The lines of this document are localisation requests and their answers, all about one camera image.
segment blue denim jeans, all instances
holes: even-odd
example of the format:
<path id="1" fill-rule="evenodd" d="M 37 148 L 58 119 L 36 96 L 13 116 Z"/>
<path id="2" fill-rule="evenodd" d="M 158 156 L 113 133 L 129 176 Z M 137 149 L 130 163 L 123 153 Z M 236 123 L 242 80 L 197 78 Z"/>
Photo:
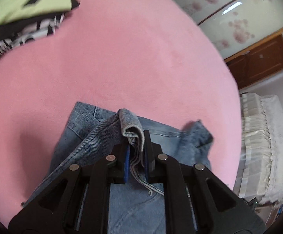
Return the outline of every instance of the blue denim jeans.
<path id="1" fill-rule="evenodd" d="M 111 184 L 108 233 L 165 233 L 163 186 L 148 184 L 142 171 L 143 130 L 149 130 L 151 141 L 180 163 L 200 162 L 210 168 L 207 154 L 213 138 L 200 121 L 180 131 L 126 109 L 114 113 L 77 102 L 56 145 L 49 173 L 27 203 L 72 163 L 94 164 L 127 137 L 135 149 L 131 175 L 125 185 Z"/>

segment bed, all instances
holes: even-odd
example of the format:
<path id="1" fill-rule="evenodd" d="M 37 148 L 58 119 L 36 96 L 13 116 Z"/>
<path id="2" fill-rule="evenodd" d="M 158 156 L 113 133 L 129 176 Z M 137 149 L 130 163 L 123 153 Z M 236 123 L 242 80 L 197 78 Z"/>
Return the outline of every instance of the bed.
<path id="1" fill-rule="evenodd" d="M 260 204 L 283 202 L 283 109 L 276 95 L 242 94 L 242 149 L 233 191 Z"/>
<path id="2" fill-rule="evenodd" d="M 80 0 L 54 36 L 0 59 L 0 221 L 46 175 L 77 101 L 214 136 L 212 171 L 233 188 L 241 150 L 236 83 L 172 0 Z"/>

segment folded clothing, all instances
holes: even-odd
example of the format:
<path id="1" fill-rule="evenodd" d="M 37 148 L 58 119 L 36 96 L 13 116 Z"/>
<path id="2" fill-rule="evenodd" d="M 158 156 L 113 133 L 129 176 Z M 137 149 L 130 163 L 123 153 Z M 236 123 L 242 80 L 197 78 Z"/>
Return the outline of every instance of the folded clothing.
<path id="1" fill-rule="evenodd" d="M 26 39 L 54 33 L 64 14 L 78 6 L 77 0 L 0 0 L 0 55 Z"/>
<path id="2" fill-rule="evenodd" d="M 147 183 L 142 171 L 144 129 L 150 131 L 152 142 L 180 163 L 192 166 L 201 162 L 210 168 L 207 154 L 213 137 L 200 121 L 180 131 L 137 117 L 127 109 L 114 113 L 78 102 L 55 148 L 48 176 L 24 206 L 69 165 L 94 164 L 126 137 L 134 148 L 130 154 L 132 175 L 126 185 L 111 184 L 108 233 L 165 233 L 163 186 Z"/>

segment pink bedspread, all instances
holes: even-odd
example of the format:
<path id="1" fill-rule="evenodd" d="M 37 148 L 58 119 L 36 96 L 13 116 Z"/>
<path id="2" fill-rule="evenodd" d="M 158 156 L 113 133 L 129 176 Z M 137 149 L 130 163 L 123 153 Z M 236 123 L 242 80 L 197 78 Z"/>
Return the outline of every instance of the pink bedspread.
<path id="1" fill-rule="evenodd" d="M 0 60 L 0 220 L 7 226 L 47 172 L 76 101 L 127 108 L 214 136 L 213 172 L 233 187 L 241 148 L 236 83 L 171 0 L 80 0 L 52 37 Z"/>

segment white ruffled fabric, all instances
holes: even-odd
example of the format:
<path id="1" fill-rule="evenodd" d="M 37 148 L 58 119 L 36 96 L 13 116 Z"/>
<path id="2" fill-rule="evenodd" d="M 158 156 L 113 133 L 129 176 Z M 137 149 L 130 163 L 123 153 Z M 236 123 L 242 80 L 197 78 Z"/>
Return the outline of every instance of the white ruffled fabric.
<path id="1" fill-rule="evenodd" d="M 242 153 L 234 192 L 261 204 L 283 200 L 283 110 L 276 95 L 243 94 Z"/>

